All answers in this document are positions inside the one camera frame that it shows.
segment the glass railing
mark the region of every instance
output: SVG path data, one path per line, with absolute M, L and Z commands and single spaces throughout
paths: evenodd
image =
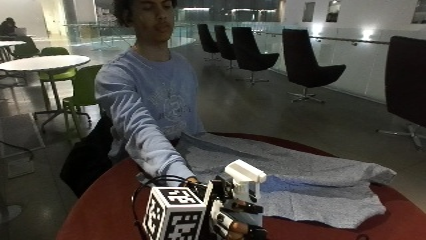
M 90 45 L 91 50 L 125 50 L 133 45 L 135 36 L 131 28 L 114 22 L 66 24 L 70 45 Z M 194 27 L 189 23 L 175 24 L 169 47 L 194 42 Z
M 259 50 L 279 53 L 271 70 L 286 74 L 282 57 L 282 28 L 300 28 L 276 22 L 203 22 L 214 38 L 214 25 L 223 25 L 231 41 L 231 27 L 251 27 Z M 169 46 L 175 47 L 198 41 L 197 23 L 178 22 Z M 355 28 L 307 28 L 312 50 L 320 66 L 344 64 L 339 80 L 327 88 L 376 102 L 384 102 L 384 66 L 387 42 L 394 35 L 426 38 L 424 31 L 370 30 Z M 69 40 L 75 44 L 90 44 L 91 49 L 126 49 L 134 42 L 127 28 L 113 25 L 67 25 Z

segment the red round table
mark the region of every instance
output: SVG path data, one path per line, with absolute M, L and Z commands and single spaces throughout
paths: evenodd
M 331 156 L 318 149 L 287 140 L 239 133 L 219 135 L 252 139 L 298 151 Z M 138 186 L 134 177 L 137 173 L 137 164 L 127 159 L 114 165 L 95 180 L 69 212 L 57 240 L 141 239 L 137 228 L 133 226 L 130 202 L 133 191 Z M 360 234 L 364 234 L 370 240 L 424 240 L 426 214 L 423 211 L 388 186 L 371 184 L 370 188 L 387 210 L 383 215 L 367 219 L 356 229 L 336 229 L 316 222 L 295 222 L 263 217 L 267 239 L 355 240 Z M 147 196 L 146 189 L 138 197 L 139 219 L 143 216 Z

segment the white round table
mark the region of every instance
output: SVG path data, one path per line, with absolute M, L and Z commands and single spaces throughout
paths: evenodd
M 79 66 L 90 61 L 90 58 L 79 55 L 57 55 L 57 56 L 42 56 L 33 58 L 17 59 L 0 64 L 0 70 L 4 71 L 18 71 L 18 72 L 45 72 L 49 75 L 49 82 L 51 84 L 51 91 L 55 101 L 55 110 L 46 110 L 41 112 L 34 112 L 34 118 L 37 114 L 50 114 L 53 115 L 41 124 L 41 131 L 43 132 L 43 125 L 55 118 L 61 113 L 63 113 L 61 101 L 58 99 L 55 84 L 54 84 L 54 71 L 59 69 L 66 69 L 70 67 Z

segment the floor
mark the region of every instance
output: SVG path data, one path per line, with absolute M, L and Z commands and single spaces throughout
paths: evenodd
M 65 46 L 73 54 L 86 55 L 89 65 L 106 62 L 121 51 L 107 47 L 93 50 L 93 45 L 73 45 L 63 39 L 37 41 L 37 47 Z M 426 212 L 426 153 L 415 150 L 410 139 L 375 133 L 375 129 L 404 128 L 404 121 L 386 111 L 386 106 L 327 88 L 312 91 L 326 104 L 291 103 L 290 92 L 299 86 L 272 71 L 258 77 L 270 80 L 251 86 L 235 78 L 248 76 L 239 69 L 226 70 L 227 61 L 205 62 L 207 54 L 198 43 L 174 48 L 189 59 L 199 78 L 199 114 L 211 132 L 240 132 L 283 138 L 331 154 L 374 162 L 398 172 L 391 186 Z M 29 74 L 26 86 L 15 86 L 15 79 L 0 80 L 0 117 L 43 109 L 35 74 Z M 69 82 L 58 84 L 61 97 L 71 95 Z M 85 109 L 95 123 L 97 107 Z M 34 152 L 34 172 L 6 179 L 5 160 L 1 160 L 0 190 L 8 205 L 17 204 L 22 212 L 0 225 L 1 240 L 54 239 L 75 197 L 58 178 L 71 143 L 66 140 L 63 119 L 57 117 L 42 134 L 45 148 Z

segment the sleeve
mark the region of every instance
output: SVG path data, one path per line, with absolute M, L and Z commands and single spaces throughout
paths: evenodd
M 193 177 L 186 162 L 159 131 L 141 97 L 133 76 L 119 67 L 105 66 L 95 77 L 95 99 L 111 118 L 125 150 L 143 171 L 153 177 L 177 175 Z

